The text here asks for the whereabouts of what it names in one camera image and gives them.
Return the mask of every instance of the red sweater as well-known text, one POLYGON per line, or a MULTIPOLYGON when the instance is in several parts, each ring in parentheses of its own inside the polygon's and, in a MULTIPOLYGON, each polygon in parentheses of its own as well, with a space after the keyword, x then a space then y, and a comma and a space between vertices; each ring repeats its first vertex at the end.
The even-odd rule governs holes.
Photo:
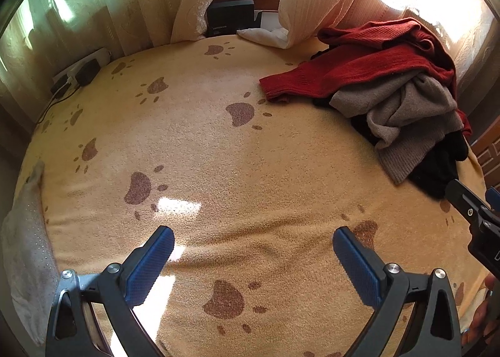
MULTIPOLYGON (((369 22, 348 30, 324 28, 317 37, 337 47, 290 72, 262 78, 267 99, 283 94, 328 97, 346 85, 412 69, 425 71, 457 97, 452 58, 436 36, 413 18, 369 22)), ((459 114, 470 127, 465 115, 459 114)))

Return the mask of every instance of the power strip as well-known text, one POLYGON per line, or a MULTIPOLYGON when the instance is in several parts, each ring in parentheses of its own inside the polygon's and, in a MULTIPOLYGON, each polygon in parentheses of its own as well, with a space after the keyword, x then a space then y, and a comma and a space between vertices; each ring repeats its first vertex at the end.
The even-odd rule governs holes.
POLYGON ((80 61, 75 62, 71 66, 59 72, 55 77, 52 78, 54 84, 64 75, 67 75, 68 79, 70 77, 74 79, 77 72, 83 67, 83 65, 89 61, 92 61, 94 58, 97 59, 99 66, 103 68, 111 62, 111 52, 107 48, 98 49, 96 52, 93 52, 92 54, 86 56, 85 58, 82 58, 80 61))

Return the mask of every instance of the black box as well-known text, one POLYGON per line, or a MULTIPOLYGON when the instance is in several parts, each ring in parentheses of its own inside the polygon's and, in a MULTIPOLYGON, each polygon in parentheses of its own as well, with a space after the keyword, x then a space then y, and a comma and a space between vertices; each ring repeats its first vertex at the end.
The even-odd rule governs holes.
POLYGON ((207 37, 236 34, 237 30, 260 28, 262 12, 253 19, 253 0, 215 2, 207 9, 207 37))

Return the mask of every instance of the human hand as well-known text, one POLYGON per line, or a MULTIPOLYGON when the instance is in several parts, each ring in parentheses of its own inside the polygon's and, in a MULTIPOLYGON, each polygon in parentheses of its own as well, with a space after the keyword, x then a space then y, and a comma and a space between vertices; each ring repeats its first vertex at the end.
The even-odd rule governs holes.
MULTIPOLYGON (((489 290, 493 290, 493 286, 495 284, 496 278, 493 276, 493 274, 490 274, 486 277, 484 280, 484 284, 489 290)), ((486 319, 486 315, 488 312, 488 302, 489 299, 486 298, 481 305, 478 306, 476 309, 476 313, 474 313, 474 317, 472 318, 471 325, 469 326, 469 329, 462 334, 462 346, 466 345, 467 343, 470 343, 471 341, 474 341, 480 336, 486 336, 488 335, 492 330, 494 330, 498 324, 500 323, 498 320, 497 321, 491 321, 489 322, 486 327, 484 327, 484 320, 486 319)), ((491 338, 488 338, 486 340, 486 343, 489 344, 491 341, 491 338)))

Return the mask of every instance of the power adapter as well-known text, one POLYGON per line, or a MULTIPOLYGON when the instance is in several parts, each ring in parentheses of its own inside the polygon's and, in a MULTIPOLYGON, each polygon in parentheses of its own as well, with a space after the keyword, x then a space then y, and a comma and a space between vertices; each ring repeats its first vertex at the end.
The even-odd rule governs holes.
POLYGON ((100 70, 101 66, 99 65, 97 59, 94 58, 83 64, 74 78, 77 80, 78 86, 85 87, 93 81, 100 70))

